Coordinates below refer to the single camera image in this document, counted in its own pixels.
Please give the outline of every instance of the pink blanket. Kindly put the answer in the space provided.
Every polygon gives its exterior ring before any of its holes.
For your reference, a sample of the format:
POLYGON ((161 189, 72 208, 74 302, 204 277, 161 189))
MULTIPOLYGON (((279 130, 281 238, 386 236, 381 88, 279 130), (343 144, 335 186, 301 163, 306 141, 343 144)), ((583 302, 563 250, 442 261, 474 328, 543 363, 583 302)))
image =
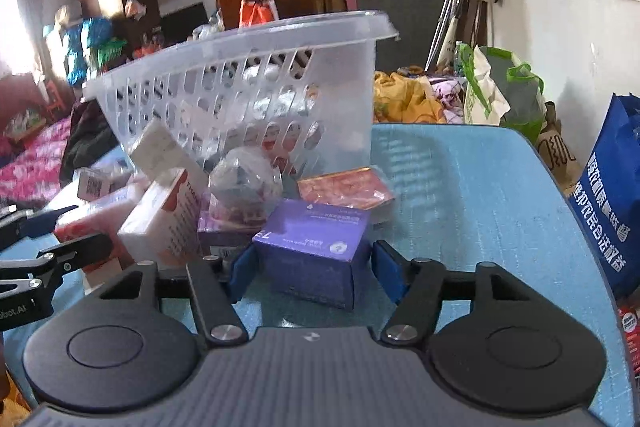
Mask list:
POLYGON ((46 128, 12 163, 0 169, 0 204, 23 203, 38 208, 60 191, 60 166, 71 119, 46 128))

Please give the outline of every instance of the white bag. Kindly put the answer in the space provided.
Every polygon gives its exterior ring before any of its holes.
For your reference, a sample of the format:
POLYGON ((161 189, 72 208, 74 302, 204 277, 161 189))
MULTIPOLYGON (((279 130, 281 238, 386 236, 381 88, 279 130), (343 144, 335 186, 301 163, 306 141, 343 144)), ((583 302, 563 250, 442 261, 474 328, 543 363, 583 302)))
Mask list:
MULTIPOLYGON (((470 53, 470 47, 462 46, 460 53, 465 51, 470 53)), ((500 125, 500 118, 511 109, 511 106, 491 78, 491 65, 477 46, 474 50, 473 64, 473 71, 465 71, 467 78, 471 74, 472 78, 476 79, 476 85, 469 81, 466 87, 465 123, 500 125), (480 90, 484 99, 479 96, 476 89, 480 90)))

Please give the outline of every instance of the blue bag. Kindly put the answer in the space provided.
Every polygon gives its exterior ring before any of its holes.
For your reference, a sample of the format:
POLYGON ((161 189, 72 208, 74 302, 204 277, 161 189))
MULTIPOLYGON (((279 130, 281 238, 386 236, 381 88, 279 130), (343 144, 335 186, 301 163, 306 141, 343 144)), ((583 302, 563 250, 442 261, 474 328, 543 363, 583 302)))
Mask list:
POLYGON ((109 19, 103 17, 87 19, 82 23, 82 33, 80 35, 82 48, 85 50, 99 48, 110 41, 112 35, 113 31, 109 19))
POLYGON ((64 36, 62 37, 62 49, 65 55, 70 53, 82 53, 82 44, 80 43, 80 33, 82 32, 82 25, 76 24, 71 26, 64 36))
POLYGON ((618 299, 640 285, 640 98, 613 95, 570 204, 618 299))
POLYGON ((86 80, 87 65, 82 52, 69 53, 68 58, 69 74, 66 76, 66 81, 70 86, 75 86, 78 83, 82 83, 86 80))

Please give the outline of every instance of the window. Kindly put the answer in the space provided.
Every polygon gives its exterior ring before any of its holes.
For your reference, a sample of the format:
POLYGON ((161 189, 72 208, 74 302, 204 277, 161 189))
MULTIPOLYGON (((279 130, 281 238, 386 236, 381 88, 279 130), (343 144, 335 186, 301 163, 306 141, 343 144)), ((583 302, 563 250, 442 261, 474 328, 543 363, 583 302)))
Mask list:
POLYGON ((22 24, 17 0, 0 0, 0 57, 14 74, 33 71, 33 46, 22 24))

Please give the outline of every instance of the metal pivot screw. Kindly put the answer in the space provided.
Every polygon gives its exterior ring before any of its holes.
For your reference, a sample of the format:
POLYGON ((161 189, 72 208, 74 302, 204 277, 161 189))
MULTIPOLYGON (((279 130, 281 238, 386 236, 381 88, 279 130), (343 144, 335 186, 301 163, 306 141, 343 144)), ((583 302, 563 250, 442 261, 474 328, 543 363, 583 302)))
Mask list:
POLYGON ((392 341, 412 341, 418 336, 418 331, 408 324, 396 324, 386 328, 385 335, 392 341))
POLYGON ((242 330, 233 324, 222 324, 211 330, 211 336, 217 341, 231 342, 242 337, 242 330))

